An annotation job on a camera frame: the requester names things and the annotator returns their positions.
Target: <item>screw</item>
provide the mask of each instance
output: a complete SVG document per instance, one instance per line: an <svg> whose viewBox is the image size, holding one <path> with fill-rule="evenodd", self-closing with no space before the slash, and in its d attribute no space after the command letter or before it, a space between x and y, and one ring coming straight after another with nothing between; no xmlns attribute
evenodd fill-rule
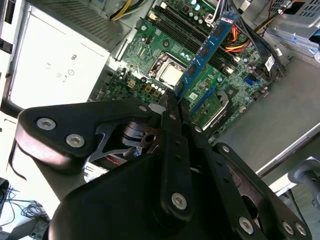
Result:
<svg viewBox="0 0 320 240"><path fill-rule="evenodd" d="M230 152L230 150L229 150L229 148L228 148L227 146L222 146L222 149L223 149L225 152L227 152L227 153Z"/></svg>
<svg viewBox="0 0 320 240"><path fill-rule="evenodd" d="M291 227L288 223L286 223L285 221L282 222L282 226L284 227L284 229L285 229L289 234L291 234L291 235L294 235L294 234L295 234L295 232L294 232L294 230L292 229L292 227Z"/></svg>
<svg viewBox="0 0 320 240"><path fill-rule="evenodd" d="M201 133L202 132L202 129L198 126L194 126L194 129L198 132L198 133Z"/></svg>
<svg viewBox="0 0 320 240"><path fill-rule="evenodd" d="M252 226L251 222L246 219L245 217L239 217L239 224L240 227L249 235L254 233L254 227Z"/></svg>
<svg viewBox="0 0 320 240"><path fill-rule="evenodd" d="M176 116L173 115L172 113L169 114L170 118L172 118L173 120L177 120Z"/></svg>
<svg viewBox="0 0 320 240"><path fill-rule="evenodd" d="M43 130L52 130L56 127L56 123L50 118L40 118L36 121L36 125Z"/></svg>
<svg viewBox="0 0 320 240"><path fill-rule="evenodd" d="M303 228L303 226L300 223L295 223L296 229L298 229L299 233L301 233L303 236L307 236L306 230Z"/></svg>
<svg viewBox="0 0 320 240"><path fill-rule="evenodd" d="M73 148L81 148L83 145L85 145L84 138L78 134L70 134L66 137L65 141Z"/></svg>
<svg viewBox="0 0 320 240"><path fill-rule="evenodd" d="M144 111L144 112L146 112L146 111L147 111L147 109L146 109L146 107L145 107L145 106L139 105L139 108L140 108L142 111Z"/></svg>
<svg viewBox="0 0 320 240"><path fill-rule="evenodd" d="M185 210L187 208L187 200L181 193L175 192L172 194L171 201L173 205L180 210Z"/></svg>

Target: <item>black plastic part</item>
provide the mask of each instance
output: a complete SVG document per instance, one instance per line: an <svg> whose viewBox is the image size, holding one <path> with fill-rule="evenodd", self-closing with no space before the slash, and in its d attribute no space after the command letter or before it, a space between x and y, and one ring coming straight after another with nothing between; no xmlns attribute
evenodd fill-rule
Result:
<svg viewBox="0 0 320 240"><path fill-rule="evenodd" d="M15 139L26 154L56 171L79 173L96 148L103 147L96 141L96 134L104 134L102 142L106 143L118 125L128 122L147 123L151 116L149 107L137 98L34 107L19 115ZM52 119L56 127L53 130L39 128L37 120L40 118ZM69 146L66 138L70 134L83 137L84 146ZM95 157L103 157L103 152Z"/></svg>

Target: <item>gray metal panel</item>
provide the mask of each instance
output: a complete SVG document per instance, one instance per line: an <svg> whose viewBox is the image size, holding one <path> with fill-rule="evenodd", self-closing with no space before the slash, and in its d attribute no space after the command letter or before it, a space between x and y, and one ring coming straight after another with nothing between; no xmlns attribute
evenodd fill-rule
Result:
<svg viewBox="0 0 320 240"><path fill-rule="evenodd" d="M257 171L320 122L320 69L297 58L287 77L274 83L270 94L222 133L229 144Z"/></svg>
<svg viewBox="0 0 320 240"><path fill-rule="evenodd" d="M271 5L270 12L273 15L278 11L286 0L275 0ZM267 19L270 4L267 4L258 17L255 24L260 24ZM305 60L311 59L318 51L319 44L309 38L320 28L320 0L306 0L295 14L282 14L277 17L268 27L267 32L282 45L294 50L297 57Z"/></svg>
<svg viewBox="0 0 320 240"><path fill-rule="evenodd" d="M90 9L79 0L28 2L110 52L131 30L119 22L108 20L106 14Z"/></svg>

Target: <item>capacitor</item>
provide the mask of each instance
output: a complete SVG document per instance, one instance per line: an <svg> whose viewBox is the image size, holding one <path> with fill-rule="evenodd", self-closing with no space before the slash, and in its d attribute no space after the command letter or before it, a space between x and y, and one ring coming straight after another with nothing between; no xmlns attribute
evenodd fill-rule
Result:
<svg viewBox="0 0 320 240"><path fill-rule="evenodd" d="M197 3L196 5L194 5L193 8L194 8L194 10L199 11L200 10L200 4Z"/></svg>

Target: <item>red wire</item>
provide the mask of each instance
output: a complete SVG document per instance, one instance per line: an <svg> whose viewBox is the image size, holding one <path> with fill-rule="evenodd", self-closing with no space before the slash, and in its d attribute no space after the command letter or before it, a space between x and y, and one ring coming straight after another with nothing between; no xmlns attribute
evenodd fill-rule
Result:
<svg viewBox="0 0 320 240"><path fill-rule="evenodd" d="M110 162L112 162L112 163L114 163L115 165L118 165L118 166L120 166L121 164L120 163L118 163L118 162L116 162L116 161L114 161L114 160L112 160L111 158L109 158L109 157L107 157L107 156L104 156L107 160L109 160Z"/></svg>

